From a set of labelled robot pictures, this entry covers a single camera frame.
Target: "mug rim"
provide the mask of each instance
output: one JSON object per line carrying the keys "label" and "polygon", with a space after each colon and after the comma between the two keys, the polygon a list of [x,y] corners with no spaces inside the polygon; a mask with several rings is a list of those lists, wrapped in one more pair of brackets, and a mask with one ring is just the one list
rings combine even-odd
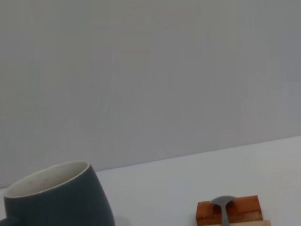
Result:
{"label": "mug rim", "polygon": [[[30,194],[16,195],[16,196],[14,196],[14,195],[9,195],[9,194],[8,194],[9,191],[10,191],[13,187],[15,187],[15,186],[17,186],[17,185],[20,185],[22,182],[26,181],[27,179],[29,179],[29,178],[31,178],[31,177],[34,177],[34,176],[36,176],[36,175],[38,175],[38,174],[40,174],[40,173],[46,172],[46,171],[48,171],[48,170],[50,170],[50,169],[53,169],[53,168],[56,168],[56,167],[60,167],[60,166],[63,166],[63,165],[73,164],[73,163],[85,163],[87,166],[86,166],[80,173],[78,173],[77,175],[75,175],[74,177],[72,177],[72,178],[70,178],[70,179],[68,179],[68,180],[66,180],[66,181],[64,181],[64,182],[62,182],[62,183],[60,183],[60,184],[57,184],[57,185],[55,185],[55,186],[53,186],[53,187],[47,188],[47,189],[45,189],[45,190],[42,190],[42,191],[40,191],[40,192],[34,192],[34,193],[30,193]],[[75,178],[77,178],[78,176],[80,176],[81,174],[83,174],[90,166],[91,166],[91,164],[90,164],[88,161],[82,161],[82,160],[78,160],[78,161],[67,161],[67,162],[63,162],[63,163],[59,163],[59,164],[52,165],[52,166],[50,166],[50,167],[47,167],[47,168],[38,170],[38,171],[36,171],[36,172],[34,172],[34,173],[28,175],[28,176],[25,176],[24,178],[22,178],[22,179],[20,179],[20,180],[14,182],[12,185],[10,185],[10,186],[6,189],[6,191],[5,191],[5,193],[4,193],[3,196],[4,196],[5,198],[9,198],[9,199],[16,199],[16,198],[23,198],[23,197],[28,197],[28,196],[32,196],[32,195],[44,193],[44,192],[46,192],[46,191],[55,189],[55,188],[57,188],[57,187],[60,187],[60,186],[62,186],[62,185],[64,185],[64,184],[67,184],[68,182],[74,180]]]}

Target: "table surface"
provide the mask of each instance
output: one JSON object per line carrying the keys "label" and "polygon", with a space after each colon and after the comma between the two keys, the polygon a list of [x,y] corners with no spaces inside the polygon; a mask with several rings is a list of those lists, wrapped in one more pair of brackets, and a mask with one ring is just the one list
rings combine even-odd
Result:
{"label": "table surface", "polygon": [[[301,137],[97,172],[116,226],[195,226],[197,202],[258,195],[273,226],[300,225]],[[0,218],[5,217],[3,200]]]}

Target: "spoon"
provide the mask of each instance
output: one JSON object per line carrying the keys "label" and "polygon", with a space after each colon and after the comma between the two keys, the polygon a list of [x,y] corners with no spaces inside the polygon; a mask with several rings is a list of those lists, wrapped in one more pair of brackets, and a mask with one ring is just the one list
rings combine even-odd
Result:
{"label": "spoon", "polygon": [[234,196],[220,196],[215,199],[211,200],[212,204],[218,205],[221,207],[222,210],[222,226],[230,226],[229,220],[228,220],[228,214],[226,211],[226,206],[229,202],[234,200]]}

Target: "mug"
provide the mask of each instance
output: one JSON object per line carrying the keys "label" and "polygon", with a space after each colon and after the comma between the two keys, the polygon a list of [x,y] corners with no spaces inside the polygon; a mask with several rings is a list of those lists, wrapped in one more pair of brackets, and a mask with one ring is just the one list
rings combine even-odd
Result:
{"label": "mug", "polygon": [[91,164],[72,161],[33,173],[4,194],[0,226],[115,226]]}

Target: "mug handle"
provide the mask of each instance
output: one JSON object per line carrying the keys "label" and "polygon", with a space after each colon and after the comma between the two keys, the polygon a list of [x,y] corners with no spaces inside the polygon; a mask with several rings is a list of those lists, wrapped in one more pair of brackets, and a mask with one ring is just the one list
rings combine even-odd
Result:
{"label": "mug handle", "polygon": [[20,226],[19,222],[14,218],[5,218],[0,220],[0,226]]}

